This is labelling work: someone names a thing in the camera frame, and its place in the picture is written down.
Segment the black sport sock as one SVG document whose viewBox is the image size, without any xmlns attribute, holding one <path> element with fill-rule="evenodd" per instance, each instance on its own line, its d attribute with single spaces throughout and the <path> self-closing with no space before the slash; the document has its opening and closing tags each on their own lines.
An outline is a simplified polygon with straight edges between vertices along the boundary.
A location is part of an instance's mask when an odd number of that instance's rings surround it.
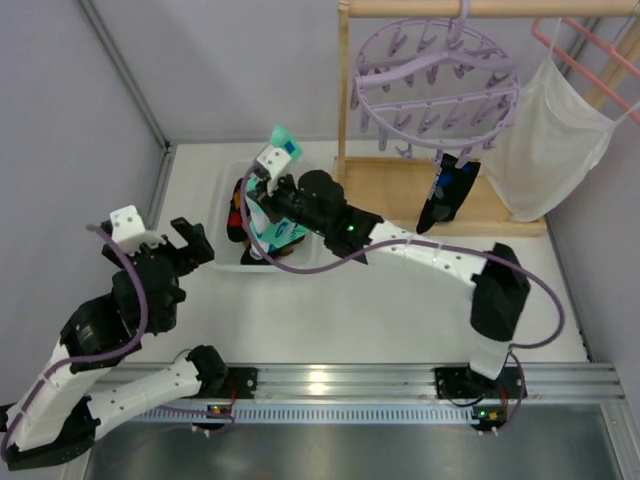
<svg viewBox="0 0 640 480">
<path fill-rule="evenodd" d="M 479 162 L 457 168 L 458 158 L 445 153 L 419 216 L 416 232 L 423 234 L 437 223 L 448 223 L 469 195 L 480 171 Z"/>
</svg>

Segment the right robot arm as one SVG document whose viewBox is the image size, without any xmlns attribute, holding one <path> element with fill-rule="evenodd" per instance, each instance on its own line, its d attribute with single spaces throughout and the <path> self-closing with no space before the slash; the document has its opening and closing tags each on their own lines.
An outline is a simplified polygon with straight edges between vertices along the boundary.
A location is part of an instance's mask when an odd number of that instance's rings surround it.
<svg viewBox="0 0 640 480">
<path fill-rule="evenodd" d="M 348 204 L 342 186 L 321 170 L 299 179 L 259 173 L 247 200 L 272 222 L 288 220 L 319 235 L 341 262 L 404 269 L 469 301 L 467 377 L 478 387 L 497 383 L 531 290 L 511 247 L 497 243 L 490 251 L 464 251 L 412 234 Z"/>
</svg>

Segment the red yellow argyle sock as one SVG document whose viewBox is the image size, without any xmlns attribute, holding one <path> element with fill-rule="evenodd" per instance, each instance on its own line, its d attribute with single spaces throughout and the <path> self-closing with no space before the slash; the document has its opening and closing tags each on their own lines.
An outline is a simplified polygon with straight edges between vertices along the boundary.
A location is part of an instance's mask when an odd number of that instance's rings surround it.
<svg viewBox="0 0 640 480">
<path fill-rule="evenodd" d="M 241 179 L 238 179 L 232 193 L 232 197 L 229 201 L 229 211 L 226 222 L 226 232 L 228 239 L 233 243 L 248 242 L 248 235 L 242 224 L 242 217 L 240 212 L 240 188 Z"/>
</svg>

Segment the purple round clip hanger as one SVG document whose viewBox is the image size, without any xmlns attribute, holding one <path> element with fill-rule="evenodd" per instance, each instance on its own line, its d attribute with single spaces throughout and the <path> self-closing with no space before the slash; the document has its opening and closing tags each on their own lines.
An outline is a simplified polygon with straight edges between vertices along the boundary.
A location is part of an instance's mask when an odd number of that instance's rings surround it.
<svg viewBox="0 0 640 480">
<path fill-rule="evenodd" d="M 453 18 L 405 18 L 382 26 L 354 60 L 349 107 L 361 133 L 411 159 L 416 149 L 458 164 L 494 148 L 521 93 L 515 61 L 468 24 L 470 4 Z"/>
</svg>

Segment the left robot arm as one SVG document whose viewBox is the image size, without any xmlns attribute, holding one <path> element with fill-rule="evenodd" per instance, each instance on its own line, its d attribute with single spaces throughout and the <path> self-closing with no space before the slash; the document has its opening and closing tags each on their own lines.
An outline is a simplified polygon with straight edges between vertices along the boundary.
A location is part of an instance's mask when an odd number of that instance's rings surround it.
<svg viewBox="0 0 640 480">
<path fill-rule="evenodd" d="M 177 307 L 186 299 L 180 278 L 215 257 L 202 225 L 183 217 L 170 225 L 185 246 L 175 247 L 133 213 L 89 226 L 118 270 L 109 293 L 84 302 L 69 318 L 33 386 L 2 407 L 1 458 L 9 470 L 62 465 L 140 414 L 182 398 L 212 397 L 223 387 L 227 365 L 213 346 L 199 345 L 145 378 L 92 390 L 141 349 L 144 336 L 176 326 Z"/>
</svg>

